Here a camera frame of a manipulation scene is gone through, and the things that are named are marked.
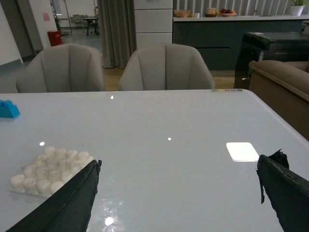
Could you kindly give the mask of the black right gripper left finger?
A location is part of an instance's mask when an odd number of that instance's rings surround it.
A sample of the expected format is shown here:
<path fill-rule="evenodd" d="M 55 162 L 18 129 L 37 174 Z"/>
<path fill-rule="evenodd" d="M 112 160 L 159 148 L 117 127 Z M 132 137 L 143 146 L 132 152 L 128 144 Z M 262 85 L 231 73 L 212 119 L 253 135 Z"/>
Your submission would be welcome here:
<path fill-rule="evenodd" d="M 102 161 L 93 160 L 9 232 L 85 232 L 98 192 Z"/>

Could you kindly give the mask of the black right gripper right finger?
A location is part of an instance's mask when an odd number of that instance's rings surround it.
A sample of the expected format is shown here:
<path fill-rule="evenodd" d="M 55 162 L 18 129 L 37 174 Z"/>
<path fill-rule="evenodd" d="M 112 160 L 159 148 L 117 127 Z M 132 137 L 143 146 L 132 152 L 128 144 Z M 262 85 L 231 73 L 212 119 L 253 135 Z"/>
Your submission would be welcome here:
<path fill-rule="evenodd" d="M 309 230 L 309 181 L 289 169 L 287 155 L 276 151 L 270 156 L 260 155 L 257 175 L 261 203 L 266 193 L 285 232 Z"/>

